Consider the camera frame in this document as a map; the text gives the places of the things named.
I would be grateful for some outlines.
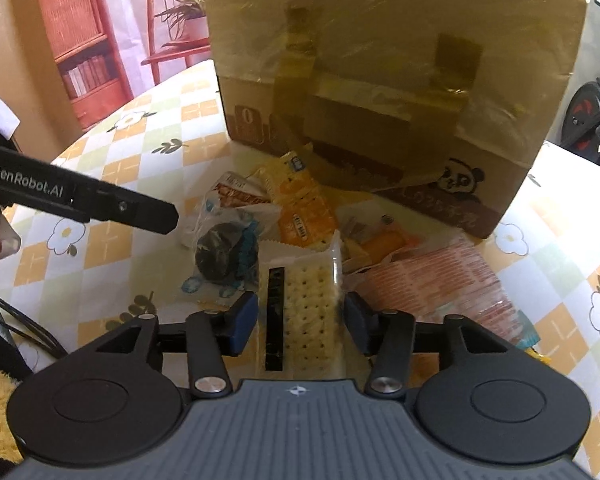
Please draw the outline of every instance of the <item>black cable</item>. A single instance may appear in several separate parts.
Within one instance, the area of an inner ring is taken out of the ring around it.
[[[64,347],[60,344],[60,342],[53,336],[51,332],[45,329],[43,326],[39,325],[35,321],[33,321],[29,316],[19,311],[17,308],[11,306],[9,303],[4,301],[0,297],[0,308],[5,312],[13,316],[18,322],[22,323],[27,329],[32,331],[36,336],[38,336],[42,341],[44,341],[50,347],[56,347],[61,352],[64,352],[64,355],[68,353],[64,349]]]
[[[11,306],[9,303],[4,301],[1,297],[0,297],[0,308],[3,309],[8,314],[10,314],[11,316],[13,316],[13,318],[17,322],[22,323],[22,325],[25,328],[27,328],[29,331],[31,331],[41,341],[38,341],[37,339],[32,338],[30,336],[26,337],[27,340],[32,340],[32,342],[34,344],[36,344],[40,348],[44,349],[46,352],[48,352],[52,357],[55,357],[56,359],[61,359],[62,357],[65,357],[68,355],[68,352],[64,349],[62,344],[51,334],[51,332],[46,330],[43,326],[40,326],[38,323],[33,321],[29,316],[27,316],[23,312],[19,311],[17,308]],[[9,330],[17,333],[20,336],[23,335],[23,332],[21,332],[20,330],[16,329],[15,327],[13,327],[11,325],[8,325],[7,323],[5,323],[4,326],[5,326],[5,328],[8,328]]]
[[[30,341],[35,346],[42,348],[45,352],[47,352],[49,355],[51,355],[51,357],[54,357],[55,359],[61,359],[62,357],[64,357],[63,355],[61,355],[58,352],[57,348],[49,348],[48,346],[46,346],[45,344],[42,344],[40,341],[38,341],[34,337],[30,336],[27,333],[24,333],[22,330],[18,330],[16,327],[11,326],[10,324],[4,322],[1,319],[0,319],[0,326],[3,326],[7,330],[10,330],[11,332],[18,334],[21,338],[26,339],[27,341]]]

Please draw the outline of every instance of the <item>cardboard box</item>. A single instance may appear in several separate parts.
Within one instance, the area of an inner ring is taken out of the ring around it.
[[[229,134],[487,237],[531,167],[586,0],[206,0]]]

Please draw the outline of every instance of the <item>red chair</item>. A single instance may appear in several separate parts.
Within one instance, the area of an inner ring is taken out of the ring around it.
[[[202,45],[200,45],[201,41],[196,41],[192,45],[191,41],[181,38],[183,32],[181,23],[173,25],[174,18],[155,17],[156,14],[173,7],[175,4],[176,1],[174,0],[146,0],[149,57],[143,60],[140,65],[151,65],[151,73],[154,76],[155,84],[160,83],[159,63],[184,58],[186,66],[189,67],[191,66],[189,56],[211,51],[208,38],[206,38],[206,42],[202,41]]]

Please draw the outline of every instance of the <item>panda logo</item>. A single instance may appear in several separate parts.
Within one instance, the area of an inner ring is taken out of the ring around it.
[[[436,181],[429,184],[442,191],[451,193],[457,200],[471,200],[480,202],[474,195],[478,183],[484,180],[484,171],[480,168],[472,168],[457,158],[450,158],[445,166],[445,172]]]

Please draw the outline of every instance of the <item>panda face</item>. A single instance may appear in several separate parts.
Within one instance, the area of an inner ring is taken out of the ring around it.
[[[448,193],[473,193],[478,182],[483,180],[484,173],[480,168],[471,168],[461,160],[450,158],[436,184]]]

